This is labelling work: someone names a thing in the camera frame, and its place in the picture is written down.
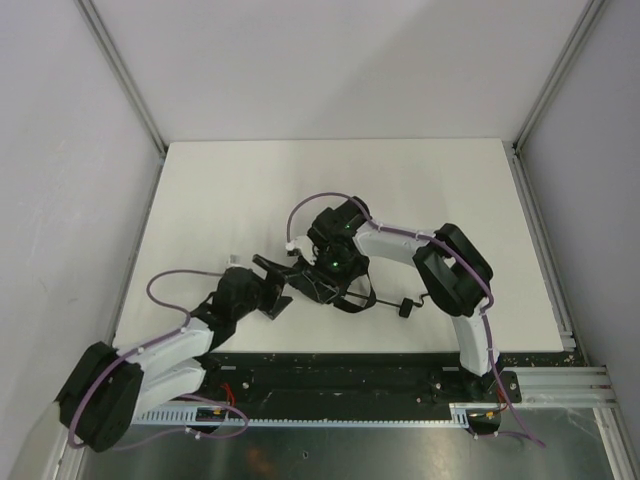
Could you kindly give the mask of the black folding umbrella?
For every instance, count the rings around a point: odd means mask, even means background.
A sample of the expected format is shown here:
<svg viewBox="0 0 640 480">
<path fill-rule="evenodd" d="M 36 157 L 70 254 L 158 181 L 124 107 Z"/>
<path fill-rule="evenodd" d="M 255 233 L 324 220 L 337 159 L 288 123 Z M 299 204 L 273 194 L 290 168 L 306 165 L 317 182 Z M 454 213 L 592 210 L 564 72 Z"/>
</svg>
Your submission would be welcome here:
<svg viewBox="0 0 640 480">
<path fill-rule="evenodd" d="M 299 289 L 301 293 L 318 304 L 331 305 L 348 314 L 362 313 L 377 305 L 383 305 L 394 308 L 399 317 L 407 319 L 413 309 L 422 308 L 425 305 L 425 299 L 430 296 L 428 292 L 424 292 L 418 295 L 417 300 L 405 297 L 399 303 L 380 299 L 373 288 L 369 274 L 366 275 L 369 282 L 367 295 L 348 290 L 340 290 L 336 286 L 326 284 L 312 277 L 310 274 L 304 274 L 303 278 L 302 287 Z"/>
</svg>

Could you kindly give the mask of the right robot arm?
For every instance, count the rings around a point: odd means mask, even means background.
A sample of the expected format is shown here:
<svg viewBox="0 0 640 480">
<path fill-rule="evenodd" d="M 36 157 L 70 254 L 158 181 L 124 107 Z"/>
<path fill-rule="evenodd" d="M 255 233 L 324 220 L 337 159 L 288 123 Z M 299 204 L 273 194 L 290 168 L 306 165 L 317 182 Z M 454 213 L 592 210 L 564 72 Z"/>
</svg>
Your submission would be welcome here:
<svg viewBox="0 0 640 480">
<path fill-rule="evenodd" d="M 348 301 L 350 286 L 368 278 L 373 257 L 415 268 L 425 296 L 450 316 L 460 350 L 460 383 L 480 400 L 494 382 L 499 357 L 482 316 L 494 304 L 493 270 L 460 228 L 446 223 L 436 230 L 414 230 L 375 220 L 365 202 L 343 195 L 342 204 L 327 208 L 303 236 L 286 236 L 288 255 L 298 258 L 292 285 L 319 304 L 350 314 L 377 301 L 375 292 L 363 304 Z"/>
</svg>

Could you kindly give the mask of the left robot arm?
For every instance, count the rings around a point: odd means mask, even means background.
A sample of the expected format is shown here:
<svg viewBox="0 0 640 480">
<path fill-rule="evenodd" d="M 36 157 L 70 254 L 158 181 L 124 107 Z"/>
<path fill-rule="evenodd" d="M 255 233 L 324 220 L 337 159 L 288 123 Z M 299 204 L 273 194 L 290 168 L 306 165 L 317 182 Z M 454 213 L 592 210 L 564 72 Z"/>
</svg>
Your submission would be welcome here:
<svg viewBox="0 0 640 480">
<path fill-rule="evenodd" d="M 241 319 L 254 311 L 275 319 L 291 303 L 283 293 L 285 267 L 259 255 L 253 262 L 265 276 L 230 266 L 193 310 L 151 295 L 183 314 L 174 329 L 129 347 L 96 342 L 85 350 L 54 400 L 71 448 L 112 448 L 136 416 L 199 390 L 206 377 L 199 357 L 229 340 Z"/>
</svg>

